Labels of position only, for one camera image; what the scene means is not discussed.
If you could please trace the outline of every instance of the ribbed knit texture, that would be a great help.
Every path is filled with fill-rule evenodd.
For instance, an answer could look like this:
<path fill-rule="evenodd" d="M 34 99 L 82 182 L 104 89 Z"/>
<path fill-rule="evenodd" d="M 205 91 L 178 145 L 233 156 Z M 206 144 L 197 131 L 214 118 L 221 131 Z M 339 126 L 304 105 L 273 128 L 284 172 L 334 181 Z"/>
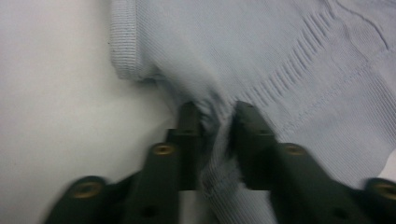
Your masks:
<path fill-rule="evenodd" d="M 224 157 L 237 100 L 353 187 L 396 148 L 394 2 L 113 0 L 112 13 L 119 76 L 155 79 L 203 112 L 202 185 L 222 223 L 274 223 L 266 192 Z"/>

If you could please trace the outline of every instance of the white table surface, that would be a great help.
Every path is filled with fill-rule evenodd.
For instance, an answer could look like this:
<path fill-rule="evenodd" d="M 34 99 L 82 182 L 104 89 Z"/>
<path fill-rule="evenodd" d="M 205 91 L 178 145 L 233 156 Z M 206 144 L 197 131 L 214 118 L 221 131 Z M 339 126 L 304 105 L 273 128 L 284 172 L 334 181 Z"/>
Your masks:
<path fill-rule="evenodd" d="M 154 85 L 117 79 L 109 10 L 109 0 L 0 1 L 0 223 L 41 223 L 83 175 L 137 171 L 172 126 Z M 396 180 L 393 154 L 382 176 Z M 183 210 L 200 212 L 183 220 L 203 219 L 187 194 Z"/>

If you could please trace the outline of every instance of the gray fabric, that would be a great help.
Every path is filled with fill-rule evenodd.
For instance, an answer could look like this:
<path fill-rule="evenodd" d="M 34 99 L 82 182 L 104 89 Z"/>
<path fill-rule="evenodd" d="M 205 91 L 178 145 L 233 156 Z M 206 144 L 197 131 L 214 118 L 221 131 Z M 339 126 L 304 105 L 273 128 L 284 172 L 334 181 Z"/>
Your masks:
<path fill-rule="evenodd" d="M 274 223 L 266 192 L 223 155 L 235 101 L 256 105 L 278 140 L 308 147 L 337 180 L 379 174 L 395 142 L 392 1 L 113 0 L 121 78 L 155 79 L 194 101 L 209 130 L 202 171 L 222 223 Z"/>

